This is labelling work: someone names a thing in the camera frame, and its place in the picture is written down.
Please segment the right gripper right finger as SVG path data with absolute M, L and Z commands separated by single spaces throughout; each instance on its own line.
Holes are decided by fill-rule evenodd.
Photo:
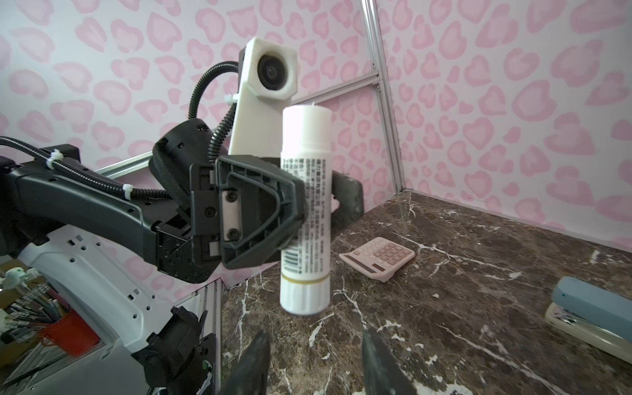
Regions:
M 363 332 L 361 354 L 366 394 L 416 394 L 415 387 L 375 329 L 368 328 Z

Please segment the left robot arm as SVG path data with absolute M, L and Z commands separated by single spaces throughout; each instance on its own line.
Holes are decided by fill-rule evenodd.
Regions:
M 256 268 L 281 255 L 314 209 L 308 185 L 278 161 L 228 155 L 233 123 L 191 118 L 154 148 L 159 189 L 132 189 L 85 167 L 75 146 L 3 146 L 31 157 L 1 160 L 1 252 L 37 267 L 107 324 L 144 370 L 150 388 L 211 394 L 217 336 L 205 316 L 163 304 L 106 254 L 102 240 L 161 273 L 200 284 L 217 268 Z

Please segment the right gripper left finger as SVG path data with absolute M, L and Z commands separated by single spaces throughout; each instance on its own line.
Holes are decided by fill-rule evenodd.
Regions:
M 270 336 L 257 333 L 236 367 L 223 383 L 220 395 L 266 395 L 271 360 Z

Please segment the white glue stick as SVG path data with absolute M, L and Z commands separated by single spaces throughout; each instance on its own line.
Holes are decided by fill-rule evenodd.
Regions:
M 332 111 L 293 105 L 283 111 L 281 167 L 304 182 L 304 222 L 281 252 L 280 304 L 294 315 L 330 303 Z

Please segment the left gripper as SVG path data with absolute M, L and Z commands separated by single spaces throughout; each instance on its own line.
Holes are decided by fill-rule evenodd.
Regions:
M 212 269 L 255 268 L 280 258 L 305 219 L 304 181 L 255 156 L 219 156 L 190 168 L 192 254 Z M 332 173 L 331 239 L 365 213 L 363 185 Z

